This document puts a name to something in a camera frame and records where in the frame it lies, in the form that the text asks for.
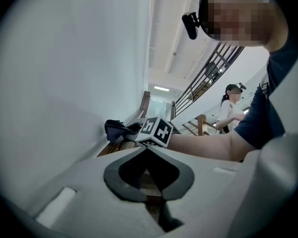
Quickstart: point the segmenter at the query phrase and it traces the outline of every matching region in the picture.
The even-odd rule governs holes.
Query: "dark blue t-shirt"
[[[259,86],[248,113],[235,128],[235,131],[242,138],[257,149],[262,148],[270,139],[285,133],[282,122],[268,97],[292,69],[297,58],[298,41],[294,34],[289,31],[285,45],[269,55],[267,64],[268,96],[265,97],[262,88]]]

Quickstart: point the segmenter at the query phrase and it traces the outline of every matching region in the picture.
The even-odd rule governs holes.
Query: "forearm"
[[[255,150],[235,131],[211,136],[173,134],[168,149],[194,156],[228,161],[240,161],[249,151]]]
[[[232,118],[232,117],[228,117],[224,120],[217,121],[217,124],[215,125],[215,128],[216,129],[222,129],[223,127],[229,125],[232,121],[234,121],[234,118]]]

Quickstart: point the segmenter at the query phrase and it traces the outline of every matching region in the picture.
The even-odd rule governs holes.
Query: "hand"
[[[234,120],[242,121],[244,119],[245,115],[234,114],[234,115],[232,115],[232,117]]]

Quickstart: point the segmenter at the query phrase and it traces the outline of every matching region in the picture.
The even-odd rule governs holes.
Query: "person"
[[[198,14],[199,24],[211,38],[240,46],[263,46],[270,53],[267,75],[245,118],[233,131],[202,137],[174,134],[168,149],[241,161],[248,152],[285,133],[270,97],[297,62],[296,30],[275,0],[200,0]]]
[[[221,102],[221,110],[218,121],[215,125],[216,130],[220,130],[221,134],[233,131],[245,117],[242,109],[236,102],[240,100],[241,90],[237,85],[230,84],[225,89]]]

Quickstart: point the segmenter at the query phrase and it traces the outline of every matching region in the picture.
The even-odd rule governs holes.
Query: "woman in white shirt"
[[[245,117],[243,110],[236,106],[240,100],[241,90],[237,85],[228,85],[223,95],[221,110],[218,117],[216,129],[220,133],[228,133],[238,126],[239,122]]]

